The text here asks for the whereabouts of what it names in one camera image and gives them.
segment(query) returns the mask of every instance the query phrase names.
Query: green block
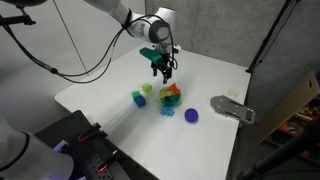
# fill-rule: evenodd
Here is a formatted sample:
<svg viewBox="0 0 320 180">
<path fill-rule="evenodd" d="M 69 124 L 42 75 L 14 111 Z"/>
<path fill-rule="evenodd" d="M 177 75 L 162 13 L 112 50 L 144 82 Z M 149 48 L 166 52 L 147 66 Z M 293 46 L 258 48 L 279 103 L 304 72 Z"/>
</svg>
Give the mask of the green block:
<svg viewBox="0 0 320 180">
<path fill-rule="evenodd" d="M 133 91 L 133 92 L 132 92 L 132 99 L 133 99 L 133 101 L 135 101 L 135 98 L 138 97 L 138 96 L 140 96 L 140 91 Z"/>
<path fill-rule="evenodd" d="M 158 62 L 162 60 L 161 54 L 156 50 L 142 48 L 140 49 L 140 54 L 142 54 L 144 57 L 148 58 L 155 64 L 158 64 Z"/>
<path fill-rule="evenodd" d="M 144 83 L 142 85 L 142 90 L 145 93 L 150 93 L 152 91 L 152 85 L 150 83 Z"/>
</svg>

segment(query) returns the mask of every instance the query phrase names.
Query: blue ball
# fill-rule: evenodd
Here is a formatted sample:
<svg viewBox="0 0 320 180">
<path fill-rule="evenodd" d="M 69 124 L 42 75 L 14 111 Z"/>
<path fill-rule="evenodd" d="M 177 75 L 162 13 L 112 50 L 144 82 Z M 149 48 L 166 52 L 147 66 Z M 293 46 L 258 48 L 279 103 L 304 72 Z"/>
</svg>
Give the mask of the blue ball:
<svg viewBox="0 0 320 180">
<path fill-rule="evenodd" d="M 198 121 L 199 115 L 195 109 L 189 108 L 184 113 L 185 119 L 190 123 L 195 123 Z"/>
</svg>

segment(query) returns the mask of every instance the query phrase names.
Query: white wall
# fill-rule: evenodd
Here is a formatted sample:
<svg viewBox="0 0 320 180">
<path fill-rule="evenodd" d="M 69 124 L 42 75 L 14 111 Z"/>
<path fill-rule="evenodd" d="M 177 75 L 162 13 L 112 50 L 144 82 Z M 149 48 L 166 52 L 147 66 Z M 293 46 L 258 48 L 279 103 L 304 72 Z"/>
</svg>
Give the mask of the white wall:
<svg viewBox="0 0 320 180">
<path fill-rule="evenodd" d="M 85 65 L 92 67 L 120 26 L 107 14 L 91 8 L 83 1 L 58 0 L 57 3 L 76 45 L 79 46 Z M 124 4 L 144 13 L 143 0 Z M 83 72 L 84 67 L 53 1 L 27 8 L 26 11 L 37 24 L 11 26 L 26 48 L 61 72 Z M 20 15 L 20 12 L 14 6 L 0 2 L 0 14 L 7 17 Z M 127 35 L 123 36 L 115 56 L 118 57 L 141 43 Z M 36 132 L 67 115 L 68 112 L 53 97 L 70 85 L 71 83 L 33 64 L 4 29 L 0 28 L 0 113 L 11 126 L 18 130 Z"/>
</svg>

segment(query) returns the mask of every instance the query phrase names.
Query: white table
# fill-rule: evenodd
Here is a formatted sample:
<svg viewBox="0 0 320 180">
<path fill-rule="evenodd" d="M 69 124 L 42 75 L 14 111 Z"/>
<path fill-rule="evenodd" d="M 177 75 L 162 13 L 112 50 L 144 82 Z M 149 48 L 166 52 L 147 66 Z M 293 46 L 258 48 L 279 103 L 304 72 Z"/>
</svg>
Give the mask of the white table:
<svg viewBox="0 0 320 180">
<path fill-rule="evenodd" d="M 239 122 L 215 114 L 209 100 L 231 90 L 243 103 L 250 74 L 244 67 L 183 51 L 176 55 L 178 70 L 163 85 L 162 74 L 152 77 L 150 61 L 139 54 L 146 46 L 151 48 L 143 44 L 112 62 L 100 80 L 60 92 L 56 101 L 70 112 L 82 110 L 91 123 L 100 123 L 109 140 L 159 179 L 225 179 Z M 143 94 L 147 105 L 139 109 L 131 92 L 142 92 L 145 82 L 153 85 L 153 92 Z M 158 93 L 173 82 L 181 89 L 182 103 L 174 108 L 173 117 L 161 116 Z M 184 120 L 188 108 L 198 111 L 198 123 Z"/>
</svg>

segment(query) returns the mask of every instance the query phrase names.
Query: metal bracket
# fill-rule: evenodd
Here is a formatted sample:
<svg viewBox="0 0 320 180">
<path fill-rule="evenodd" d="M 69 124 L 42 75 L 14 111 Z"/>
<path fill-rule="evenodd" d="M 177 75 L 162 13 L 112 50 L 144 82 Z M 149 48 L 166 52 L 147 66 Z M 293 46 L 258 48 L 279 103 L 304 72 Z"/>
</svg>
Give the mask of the metal bracket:
<svg viewBox="0 0 320 180">
<path fill-rule="evenodd" d="M 219 114 L 235 118 L 245 124 L 254 123 L 256 117 L 254 110 L 239 104 L 226 96 L 215 96 L 211 98 L 210 105 L 215 112 Z"/>
</svg>

